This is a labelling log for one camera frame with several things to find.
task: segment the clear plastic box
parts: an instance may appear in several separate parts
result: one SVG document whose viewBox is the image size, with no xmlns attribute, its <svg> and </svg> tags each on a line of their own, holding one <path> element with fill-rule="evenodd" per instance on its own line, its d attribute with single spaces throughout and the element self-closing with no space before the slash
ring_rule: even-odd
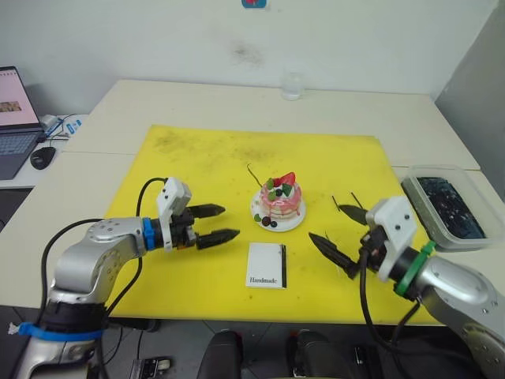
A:
<svg viewBox="0 0 505 379">
<path fill-rule="evenodd" d="M 449 232 L 417 180 L 417 178 L 423 177 L 448 180 L 472 212 L 486 238 L 461 239 Z M 468 174 L 461 168 L 456 166 L 412 166 L 402 181 L 402 187 L 430 238 L 443 250 L 476 250 L 504 240 L 503 218 L 482 196 Z"/>
</svg>

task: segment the green cable tie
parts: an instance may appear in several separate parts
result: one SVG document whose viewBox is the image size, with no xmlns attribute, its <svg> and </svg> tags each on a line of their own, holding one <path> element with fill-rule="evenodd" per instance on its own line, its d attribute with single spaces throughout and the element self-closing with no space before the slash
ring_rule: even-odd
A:
<svg viewBox="0 0 505 379">
<path fill-rule="evenodd" d="M 417 273 L 423 266 L 423 264 L 428 259 L 428 256 L 432 253 L 433 248 L 435 247 L 434 241 L 429 241 L 426 245 L 421 248 L 421 252 L 417 255 L 416 259 L 413 260 L 409 269 L 402 277 L 402 279 L 398 282 L 398 285 L 395 288 L 395 293 L 403 297 L 403 295 L 409 289 L 409 285 L 412 283 L 413 278 L 416 277 Z"/>
</svg>

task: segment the laptop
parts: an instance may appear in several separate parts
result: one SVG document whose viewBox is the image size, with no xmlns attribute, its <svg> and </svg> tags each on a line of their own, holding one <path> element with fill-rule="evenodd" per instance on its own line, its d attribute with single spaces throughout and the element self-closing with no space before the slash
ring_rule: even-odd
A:
<svg viewBox="0 0 505 379">
<path fill-rule="evenodd" d="M 0 67 L 0 180 L 16 176 L 42 136 L 16 67 Z"/>
</svg>

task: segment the white card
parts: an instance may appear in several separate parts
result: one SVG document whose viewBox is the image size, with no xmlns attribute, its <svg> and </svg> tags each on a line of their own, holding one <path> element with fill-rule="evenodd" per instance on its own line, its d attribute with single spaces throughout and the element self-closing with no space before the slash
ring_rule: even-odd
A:
<svg viewBox="0 0 505 379">
<path fill-rule="evenodd" d="M 245 285 L 286 288 L 286 247 L 278 243 L 250 243 Z"/>
</svg>

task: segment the blue cable tie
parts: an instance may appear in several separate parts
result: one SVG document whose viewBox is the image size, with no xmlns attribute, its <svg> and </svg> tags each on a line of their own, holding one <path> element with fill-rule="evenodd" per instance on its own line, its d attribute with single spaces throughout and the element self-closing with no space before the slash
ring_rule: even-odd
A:
<svg viewBox="0 0 505 379">
<path fill-rule="evenodd" d="M 23 322 L 19 325 L 17 331 L 20 336 L 32 336 L 39 340 L 54 341 L 54 342 L 79 342 L 97 340 L 103 334 L 103 330 L 86 333 L 58 333 L 48 332 L 34 326 L 31 322 Z"/>
<path fill-rule="evenodd" d="M 144 217 L 142 219 L 142 224 L 144 225 L 144 241 L 147 251 L 155 249 L 155 231 L 151 225 L 151 219 Z"/>
</svg>

